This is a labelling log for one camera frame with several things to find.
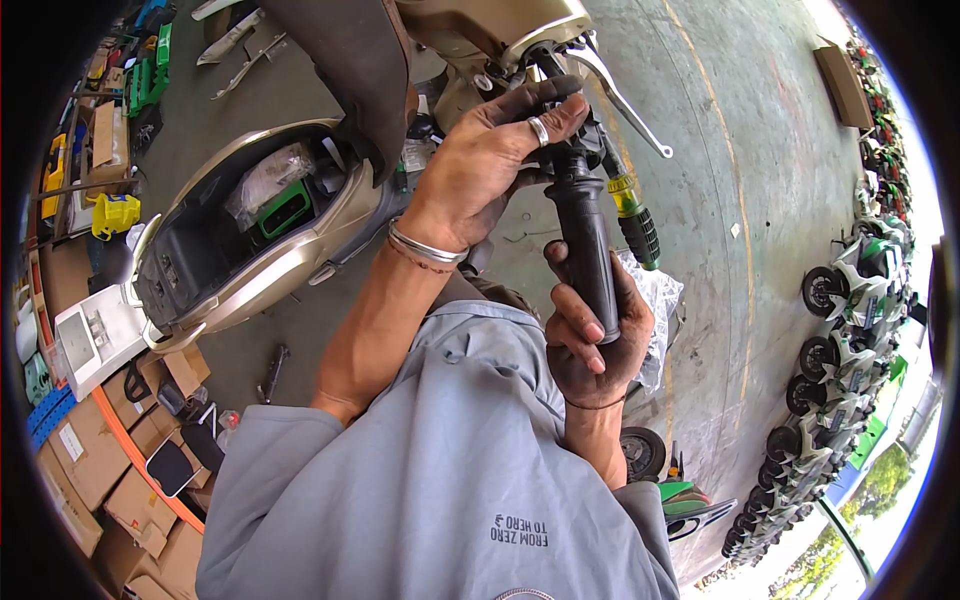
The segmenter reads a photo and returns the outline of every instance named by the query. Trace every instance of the gray sweatshirt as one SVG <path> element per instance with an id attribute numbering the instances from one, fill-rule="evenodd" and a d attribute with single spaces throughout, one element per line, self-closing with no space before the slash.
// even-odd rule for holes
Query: gray sweatshirt
<path id="1" fill-rule="evenodd" d="M 198 596 L 679 598 L 656 486 L 611 493 L 560 446 L 544 348 L 526 313 L 458 300 L 349 429 L 317 409 L 248 408 Z"/>

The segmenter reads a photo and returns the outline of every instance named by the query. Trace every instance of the screwdriver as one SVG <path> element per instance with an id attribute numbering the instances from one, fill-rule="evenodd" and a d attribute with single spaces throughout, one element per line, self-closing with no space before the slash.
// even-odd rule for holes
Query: screwdriver
<path id="1" fill-rule="evenodd" d="M 660 240 L 650 210 L 636 194 L 636 183 L 610 135 L 598 125 L 600 138 L 606 150 L 602 164 L 607 172 L 607 191 L 616 202 L 617 223 L 636 262 L 644 271 L 655 271 L 660 266 Z"/>

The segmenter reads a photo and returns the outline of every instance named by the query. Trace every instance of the silver brake lever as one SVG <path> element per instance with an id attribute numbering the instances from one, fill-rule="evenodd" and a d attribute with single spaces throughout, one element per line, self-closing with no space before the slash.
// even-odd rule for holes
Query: silver brake lever
<path id="1" fill-rule="evenodd" d="M 647 140 L 647 143 L 650 144 L 654 150 L 659 152 L 664 158 L 673 157 L 673 148 L 661 144 L 654 133 L 650 131 L 650 128 L 647 127 L 647 124 L 643 122 L 643 119 L 636 114 L 636 111 L 627 104 L 627 101 L 620 95 L 620 90 L 618 90 L 616 84 L 613 83 L 613 76 L 607 69 L 607 65 L 603 63 L 593 48 L 585 44 L 583 48 L 567 48 L 564 53 L 585 65 L 596 75 L 597 79 L 600 80 L 600 85 L 603 87 L 607 98 L 610 99 L 616 109 L 620 111 L 620 114 L 627 119 L 627 122 L 630 123 L 643 139 Z"/>

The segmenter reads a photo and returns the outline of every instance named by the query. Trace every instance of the tree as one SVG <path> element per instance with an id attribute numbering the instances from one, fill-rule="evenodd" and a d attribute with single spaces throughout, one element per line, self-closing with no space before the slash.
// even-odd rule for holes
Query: tree
<path id="1" fill-rule="evenodd" d="M 913 476 L 906 453 L 898 445 L 883 451 L 860 482 L 850 500 L 840 507 L 840 515 L 853 526 L 857 516 L 877 518 L 897 504 L 897 494 Z M 853 527 L 853 535 L 860 528 Z M 790 565 L 772 586 L 770 597 L 775 600 L 797 597 L 802 591 L 811 595 L 836 569 L 845 552 L 843 541 L 831 525 L 824 527 L 820 536 Z"/>
<path id="2" fill-rule="evenodd" d="M 906 453 L 891 445 L 876 458 L 851 500 L 859 501 L 861 515 L 877 518 L 897 504 L 897 494 L 912 475 Z"/>

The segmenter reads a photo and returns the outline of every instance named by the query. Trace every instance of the bracelet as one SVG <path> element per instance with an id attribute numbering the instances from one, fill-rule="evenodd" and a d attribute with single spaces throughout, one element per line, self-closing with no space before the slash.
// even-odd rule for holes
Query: bracelet
<path id="1" fill-rule="evenodd" d="M 413 256 L 411 256 L 410 254 L 404 252 L 403 250 L 401 250 L 400 248 L 398 248 L 397 246 L 395 246 L 394 243 L 395 243 L 394 240 L 392 240 L 392 239 L 390 239 L 390 238 L 387 238 L 387 246 L 389 246 L 392 251 L 396 252 L 396 253 L 399 254 L 400 256 L 403 256 L 404 258 L 406 258 L 406 259 L 409 260 L 410 262 L 414 263 L 415 265 L 417 265 L 417 266 L 420 267 L 421 269 L 427 269 L 427 270 L 429 270 L 429 271 L 433 271 L 433 272 L 436 273 L 437 275 L 450 275 L 451 273 L 453 273 L 454 271 L 456 271 L 456 267 L 454 267 L 453 269 L 450 269 L 450 270 L 435 269 L 434 267 L 431 267 L 430 265 L 426 264 L 425 262 L 421 262 L 421 261 L 417 260 L 416 258 L 414 258 Z"/>
<path id="2" fill-rule="evenodd" d="M 610 408 L 611 406 L 616 406 L 617 404 L 619 404 L 620 402 L 622 402 L 622 401 L 624 401 L 624 400 L 626 400 L 626 399 L 627 399 L 627 395 L 624 394 L 623 396 L 620 397 L 619 400 L 617 400 L 616 402 L 611 402 L 610 404 L 607 404 L 606 406 L 597 406 L 596 408 L 587 408 L 586 406 L 579 406 L 579 405 L 577 405 L 577 404 L 574 404 L 574 403 L 571 402 L 570 400 L 567 400 L 566 398 L 564 398 L 564 400 L 566 401 L 567 404 L 569 404 L 569 405 L 572 406 L 573 408 L 579 408 L 579 409 L 582 410 L 582 411 L 602 411 L 602 410 L 605 409 L 605 408 Z"/>
<path id="3" fill-rule="evenodd" d="M 401 248 L 404 248 L 421 258 L 426 258 L 427 260 L 435 260 L 437 262 L 445 263 L 459 263 L 463 262 L 467 258 L 469 253 L 469 248 L 463 252 L 447 252 L 445 250 L 438 250 L 436 248 L 431 248 L 426 244 L 421 244 L 415 239 L 409 238 L 400 231 L 396 229 L 396 222 L 399 220 L 399 217 L 394 217 L 390 221 L 390 229 L 388 233 L 388 238 L 397 244 Z"/>

